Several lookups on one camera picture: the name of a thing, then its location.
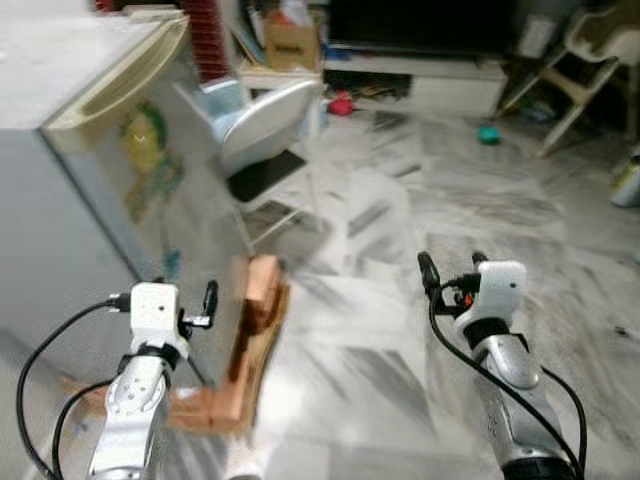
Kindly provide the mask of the silver fridge door cream trim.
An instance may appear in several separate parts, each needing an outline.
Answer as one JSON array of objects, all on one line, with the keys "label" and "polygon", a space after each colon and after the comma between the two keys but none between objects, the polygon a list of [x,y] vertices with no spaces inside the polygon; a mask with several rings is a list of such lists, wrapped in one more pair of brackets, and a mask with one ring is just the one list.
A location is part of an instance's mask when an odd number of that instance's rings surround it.
[{"label": "silver fridge door cream trim", "polygon": [[[187,20],[141,22],[159,27],[50,120],[44,133],[133,271],[133,283],[159,279],[175,285],[180,306],[191,314],[204,307],[207,282],[219,283],[218,316],[211,329],[189,339],[189,360],[173,378],[177,387],[219,387],[236,339],[250,247],[239,234],[241,211],[229,195],[218,141],[198,100],[200,74]],[[142,102],[163,113],[169,150],[183,161],[186,175],[168,201],[157,200],[134,224],[124,202],[133,172],[118,131]],[[165,278],[168,248],[182,251],[179,280]]]}]

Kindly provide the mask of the small grey fridge body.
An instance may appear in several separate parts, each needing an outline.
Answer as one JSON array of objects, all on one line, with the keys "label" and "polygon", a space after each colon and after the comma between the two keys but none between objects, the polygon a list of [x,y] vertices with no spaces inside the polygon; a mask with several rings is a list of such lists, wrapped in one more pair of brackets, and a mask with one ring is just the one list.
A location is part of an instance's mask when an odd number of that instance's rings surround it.
[{"label": "small grey fridge body", "polygon": [[0,337],[32,346],[87,303],[133,283],[44,128],[157,23],[0,15]]}]

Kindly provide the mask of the orange brick stack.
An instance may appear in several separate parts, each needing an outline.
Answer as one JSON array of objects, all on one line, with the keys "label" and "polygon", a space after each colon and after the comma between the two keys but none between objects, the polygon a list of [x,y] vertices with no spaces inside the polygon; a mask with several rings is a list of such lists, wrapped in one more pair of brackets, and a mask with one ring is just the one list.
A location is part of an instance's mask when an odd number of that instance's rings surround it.
[{"label": "orange brick stack", "polygon": [[255,420],[262,380],[288,310],[291,287],[278,256],[250,261],[250,282],[224,383],[170,396],[170,428],[202,434],[244,433]]}]

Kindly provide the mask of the robot leg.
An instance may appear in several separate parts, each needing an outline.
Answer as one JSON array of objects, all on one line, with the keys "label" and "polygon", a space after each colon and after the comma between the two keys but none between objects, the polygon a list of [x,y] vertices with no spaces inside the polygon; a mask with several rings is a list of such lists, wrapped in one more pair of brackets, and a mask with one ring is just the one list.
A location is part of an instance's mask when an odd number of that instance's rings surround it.
[{"label": "robot leg", "polygon": [[244,440],[228,443],[221,480],[264,480],[264,468],[250,443]]}]

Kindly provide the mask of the white television cabinet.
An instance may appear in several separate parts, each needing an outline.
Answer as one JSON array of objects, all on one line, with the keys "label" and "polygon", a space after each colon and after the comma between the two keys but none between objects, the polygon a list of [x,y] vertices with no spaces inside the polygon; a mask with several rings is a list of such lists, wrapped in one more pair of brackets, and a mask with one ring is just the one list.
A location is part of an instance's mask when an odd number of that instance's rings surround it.
[{"label": "white television cabinet", "polygon": [[497,111],[506,90],[507,74],[493,59],[404,58],[392,55],[352,54],[323,63],[326,73],[366,73],[406,76],[406,95],[399,99],[357,99],[358,109],[390,113],[472,116],[484,118]]}]

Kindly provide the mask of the white light blue chair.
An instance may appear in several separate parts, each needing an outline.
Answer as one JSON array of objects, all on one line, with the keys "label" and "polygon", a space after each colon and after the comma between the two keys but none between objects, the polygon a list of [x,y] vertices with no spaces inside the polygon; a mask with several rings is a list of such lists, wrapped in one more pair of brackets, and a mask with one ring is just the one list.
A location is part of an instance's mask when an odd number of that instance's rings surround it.
[{"label": "white light blue chair", "polygon": [[[228,191],[239,209],[237,228],[251,250],[276,230],[306,212],[317,232],[323,230],[314,172],[293,147],[317,111],[323,84],[297,79],[250,99],[234,78],[202,84],[200,104],[218,141],[218,161]],[[293,207],[283,218],[252,236],[244,216],[273,201],[283,189],[301,184],[306,207]]]}]

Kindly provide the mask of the small red toy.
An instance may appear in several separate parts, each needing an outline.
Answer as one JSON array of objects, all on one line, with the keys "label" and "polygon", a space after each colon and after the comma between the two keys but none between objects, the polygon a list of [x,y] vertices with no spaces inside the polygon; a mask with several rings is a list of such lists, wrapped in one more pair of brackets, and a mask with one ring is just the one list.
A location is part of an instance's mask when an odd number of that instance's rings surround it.
[{"label": "small red toy", "polygon": [[326,105],[326,110],[335,116],[348,116],[356,110],[355,100],[346,91],[334,93],[333,99]]}]

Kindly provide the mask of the small white box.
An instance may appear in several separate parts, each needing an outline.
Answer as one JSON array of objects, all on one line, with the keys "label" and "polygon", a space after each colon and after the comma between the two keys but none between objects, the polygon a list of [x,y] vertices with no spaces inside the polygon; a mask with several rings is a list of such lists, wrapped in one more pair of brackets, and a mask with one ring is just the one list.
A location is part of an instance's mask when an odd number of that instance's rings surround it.
[{"label": "small white box", "polygon": [[529,14],[524,19],[516,52],[521,58],[543,58],[557,31],[556,19],[550,15]]}]

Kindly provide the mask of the black television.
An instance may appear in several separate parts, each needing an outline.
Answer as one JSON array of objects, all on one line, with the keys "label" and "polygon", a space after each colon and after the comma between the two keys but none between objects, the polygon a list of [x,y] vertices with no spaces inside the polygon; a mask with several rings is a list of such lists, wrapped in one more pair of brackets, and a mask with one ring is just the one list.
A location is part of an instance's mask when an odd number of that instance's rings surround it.
[{"label": "black television", "polygon": [[334,49],[406,54],[503,54],[518,0],[328,0]]}]

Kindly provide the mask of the red brick tile column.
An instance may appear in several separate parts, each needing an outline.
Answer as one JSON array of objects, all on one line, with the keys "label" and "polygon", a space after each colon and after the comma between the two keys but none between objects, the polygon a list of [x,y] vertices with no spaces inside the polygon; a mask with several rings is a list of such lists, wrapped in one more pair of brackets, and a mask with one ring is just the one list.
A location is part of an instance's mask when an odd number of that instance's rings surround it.
[{"label": "red brick tile column", "polygon": [[189,19],[189,36],[201,81],[232,76],[219,0],[179,0],[179,5]]}]

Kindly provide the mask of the brown cardboard box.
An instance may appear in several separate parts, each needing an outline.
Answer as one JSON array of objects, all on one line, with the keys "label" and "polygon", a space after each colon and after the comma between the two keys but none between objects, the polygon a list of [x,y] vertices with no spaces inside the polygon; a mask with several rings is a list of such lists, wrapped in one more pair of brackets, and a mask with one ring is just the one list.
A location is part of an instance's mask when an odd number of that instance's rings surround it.
[{"label": "brown cardboard box", "polygon": [[283,14],[269,15],[264,23],[265,58],[268,67],[280,72],[311,70],[323,67],[319,29],[314,20],[298,26]]}]

